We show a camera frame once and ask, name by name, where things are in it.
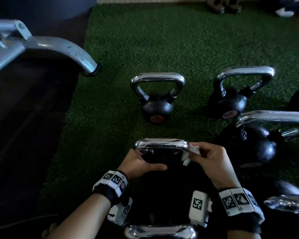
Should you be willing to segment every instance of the green grass carpet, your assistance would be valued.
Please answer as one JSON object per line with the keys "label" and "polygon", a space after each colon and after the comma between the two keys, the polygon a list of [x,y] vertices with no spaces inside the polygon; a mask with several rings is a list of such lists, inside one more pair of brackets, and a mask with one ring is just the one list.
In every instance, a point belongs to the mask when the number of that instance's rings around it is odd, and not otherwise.
{"label": "green grass carpet", "polygon": [[[238,15],[214,15],[203,4],[93,8],[85,50],[103,68],[96,77],[79,77],[60,148],[40,195],[39,213],[73,211],[100,176],[119,166],[138,139],[213,142],[230,121],[209,119],[203,110],[212,80],[225,68],[274,67],[275,80],[249,99],[246,111],[284,110],[299,89],[296,20],[255,7],[245,7]],[[177,72],[185,77],[168,122],[152,125],[143,120],[130,89],[130,80],[143,72]],[[225,85],[243,88],[258,79],[231,77]],[[145,91],[170,87],[172,84],[142,85]],[[275,161],[250,173],[272,175],[299,186],[299,139],[280,149]]]}

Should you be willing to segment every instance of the hand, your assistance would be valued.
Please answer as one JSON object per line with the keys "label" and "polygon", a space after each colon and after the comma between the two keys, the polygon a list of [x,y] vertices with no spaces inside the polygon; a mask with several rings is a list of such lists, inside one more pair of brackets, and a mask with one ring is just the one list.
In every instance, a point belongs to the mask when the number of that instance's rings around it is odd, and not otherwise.
{"label": "hand", "polygon": [[133,149],[128,151],[128,154],[118,168],[118,170],[126,174],[128,179],[140,177],[149,171],[164,171],[166,169],[167,166],[165,164],[145,162],[140,154]]}
{"label": "hand", "polygon": [[200,156],[190,152],[190,160],[203,167],[204,172],[217,189],[241,187],[225,148],[207,142],[191,142],[190,144],[198,146],[202,154]]}

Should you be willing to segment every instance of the black floor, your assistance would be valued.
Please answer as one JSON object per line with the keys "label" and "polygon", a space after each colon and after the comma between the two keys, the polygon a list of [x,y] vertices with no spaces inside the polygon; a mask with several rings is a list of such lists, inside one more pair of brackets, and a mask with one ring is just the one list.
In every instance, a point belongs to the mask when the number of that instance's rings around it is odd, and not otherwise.
{"label": "black floor", "polygon": [[[88,17],[33,35],[83,46]],[[33,216],[80,71],[74,61],[54,53],[25,53],[0,72],[0,226]],[[25,236],[29,223],[22,224],[0,229],[0,238]]]}

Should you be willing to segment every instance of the person's right arm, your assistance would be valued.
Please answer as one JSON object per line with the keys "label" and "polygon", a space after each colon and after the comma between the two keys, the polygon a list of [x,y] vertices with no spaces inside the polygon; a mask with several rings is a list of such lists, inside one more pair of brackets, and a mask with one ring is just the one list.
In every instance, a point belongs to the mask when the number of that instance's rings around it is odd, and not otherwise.
{"label": "person's right arm", "polygon": [[[190,153],[189,158],[203,167],[216,189],[241,188],[225,148],[207,142],[193,142],[191,145],[198,146],[202,156]],[[234,230],[228,231],[227,238],[260,239],[261,237],[256,233]]]}

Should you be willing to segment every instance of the person's left hand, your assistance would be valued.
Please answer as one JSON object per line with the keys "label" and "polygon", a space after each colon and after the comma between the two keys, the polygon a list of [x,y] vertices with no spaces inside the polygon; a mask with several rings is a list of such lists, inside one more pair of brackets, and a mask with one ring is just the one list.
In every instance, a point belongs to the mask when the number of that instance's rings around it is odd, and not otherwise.
{"label": "person's left hand", "polygon": [[140,177],[149,171],[164,171],[166,169],[167,166],[165,164],[145,162],[141,155],[133,149],[128,151],[128,154],[118,168],[118,170],[126,174],[128,179]]}

